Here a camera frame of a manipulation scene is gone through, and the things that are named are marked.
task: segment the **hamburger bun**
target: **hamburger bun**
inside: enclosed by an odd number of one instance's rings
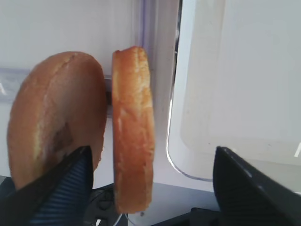
[[[143,48],[112,58],[115,205],[119,213],[145,210],[151,202],[155,149],[150,71]]]
[[[22,188],[76,148],[99,163],[106,124],[103,71],[90,55],[64,52],[38,64],[22,83],[8,124],[11,176]]]

